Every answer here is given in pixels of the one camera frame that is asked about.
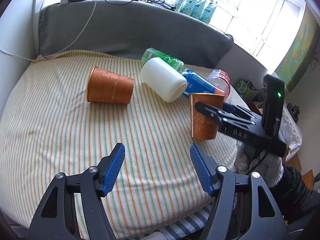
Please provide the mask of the brown paper cup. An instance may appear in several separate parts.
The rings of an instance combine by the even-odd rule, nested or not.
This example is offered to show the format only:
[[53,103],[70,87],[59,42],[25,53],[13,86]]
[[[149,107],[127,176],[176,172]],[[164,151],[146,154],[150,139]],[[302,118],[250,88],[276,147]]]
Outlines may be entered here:
[[191,136],[198,140],[213,140],[216,137],[218,126],[214,120],[197,112],[195,103],[204,102],[221,109],[225,97],[222,94],[210,93],[189,93],[190,116],[191,116]]
[[88,102],[105,102],[128,105],[131,101],[134,79],[94,67],[89,75],[86,89]]

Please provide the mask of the white plastic cup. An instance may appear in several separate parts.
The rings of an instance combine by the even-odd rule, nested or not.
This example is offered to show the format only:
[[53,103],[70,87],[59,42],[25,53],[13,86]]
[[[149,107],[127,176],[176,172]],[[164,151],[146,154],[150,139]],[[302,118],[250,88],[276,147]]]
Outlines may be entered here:
[[159,57],[143,65],[140,78],[165,102],[177,100],[187,87],[186,78]]

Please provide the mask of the brown paper cup lying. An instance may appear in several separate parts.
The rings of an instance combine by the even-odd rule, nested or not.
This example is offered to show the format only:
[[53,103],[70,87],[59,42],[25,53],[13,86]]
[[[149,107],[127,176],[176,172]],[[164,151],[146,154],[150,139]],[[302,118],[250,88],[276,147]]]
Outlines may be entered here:
[[128,105],[131,101],[134,79],[94,67],[89,75],[86,89],[88,102],[105,102]]

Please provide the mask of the green white box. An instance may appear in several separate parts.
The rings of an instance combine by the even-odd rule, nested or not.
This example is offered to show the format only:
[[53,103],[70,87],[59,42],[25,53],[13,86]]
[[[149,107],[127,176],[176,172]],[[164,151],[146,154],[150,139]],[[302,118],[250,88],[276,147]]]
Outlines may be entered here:
[[245,103],[249,104],[260,92],[251,80],[240,79],[235,90]]

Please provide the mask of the red label plastic bottle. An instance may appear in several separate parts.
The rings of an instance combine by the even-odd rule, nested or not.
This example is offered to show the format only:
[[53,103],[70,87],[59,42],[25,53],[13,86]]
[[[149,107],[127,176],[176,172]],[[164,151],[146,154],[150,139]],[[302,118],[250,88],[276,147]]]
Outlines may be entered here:
[[207,77],[207,81],[215,87],[223,90],[225,99],[228,98],[231,90],[231,82],[228,74],[220,69],[214,69]]

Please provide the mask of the white lace cloth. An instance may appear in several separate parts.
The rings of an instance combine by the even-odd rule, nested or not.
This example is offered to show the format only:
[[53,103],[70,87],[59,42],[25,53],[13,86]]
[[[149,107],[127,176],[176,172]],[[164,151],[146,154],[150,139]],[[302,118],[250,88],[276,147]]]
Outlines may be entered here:
[[283,136],[288,149],[288,153],[285,154],[285,161],[289,161],[301,148],[303,136],[301,130],[287,109],[287,103],[284,103],[283,105],[279,133]]

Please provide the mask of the blue snack package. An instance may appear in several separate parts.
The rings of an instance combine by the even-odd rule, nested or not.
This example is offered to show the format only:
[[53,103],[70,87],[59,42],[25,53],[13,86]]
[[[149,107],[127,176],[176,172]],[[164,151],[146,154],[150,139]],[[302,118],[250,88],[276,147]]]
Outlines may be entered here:
[[223,90],[215,87],[191,69],[185,69],[182,72],[182,76],[187,81],[187,87],[183,92],[183,94],[185,95],[189,95],[190,93],[209,93],[225,95]]

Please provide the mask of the striped seat cushion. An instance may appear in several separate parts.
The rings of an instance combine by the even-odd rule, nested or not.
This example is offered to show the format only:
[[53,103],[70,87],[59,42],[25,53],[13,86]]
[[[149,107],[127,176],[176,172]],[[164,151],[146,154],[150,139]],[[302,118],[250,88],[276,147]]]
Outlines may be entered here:
[[[135,81],[127,105],[86,99],[93,67]],[[204,227],[212,198],[191,163],[190,105],[164,102],[140,79],[139,60],[73,50],[30,64],[1,118],[1,210],[29,227],[58,172],[79,174],[121,142],[125,160],[103,206],[119,239],[155,230],[181,239]]]

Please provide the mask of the green plastic bottle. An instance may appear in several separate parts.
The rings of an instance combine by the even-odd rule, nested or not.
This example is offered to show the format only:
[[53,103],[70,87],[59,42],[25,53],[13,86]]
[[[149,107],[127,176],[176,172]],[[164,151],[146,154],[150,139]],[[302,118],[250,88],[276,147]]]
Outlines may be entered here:
[[145,64],[146,62],[148,62],[150,59],[153,59],[155,57],[158,57],[160,59],[162,59],[164,62],[166,62],[169,66],[171,66],[172,68],[174,68],[176,71],[178,71],[180,74],[185,70],[184,67],[184,62],[169,56],[159,50],[156,50],[154,48],[148,48],[143,56],[142,56],[142,64]]

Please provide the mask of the grey backrest cushion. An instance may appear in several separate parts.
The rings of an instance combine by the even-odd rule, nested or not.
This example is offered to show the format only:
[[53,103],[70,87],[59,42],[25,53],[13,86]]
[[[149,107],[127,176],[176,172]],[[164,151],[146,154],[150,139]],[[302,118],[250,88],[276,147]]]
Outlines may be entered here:
[[186,64],[215,68],[231,50],[231,35],[179,12],[142,2],[53,4],[41,10],[39,54],[90,50],[141,59],[155,48]]

